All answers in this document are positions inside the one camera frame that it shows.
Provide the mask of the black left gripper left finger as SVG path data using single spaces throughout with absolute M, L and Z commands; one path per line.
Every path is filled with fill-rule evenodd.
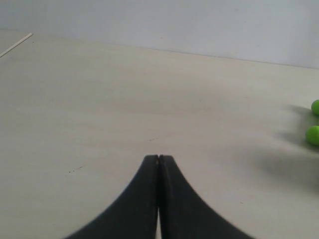
M 157 232 L 158 156 L 146 156 L 120 196 L 69 239 L 154 239 Z

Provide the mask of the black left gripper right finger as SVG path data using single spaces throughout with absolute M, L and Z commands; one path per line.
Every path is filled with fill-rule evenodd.
M 163 239 L 250 239 L 210 208 L 174 158 L 159 156 L 158 209 Z

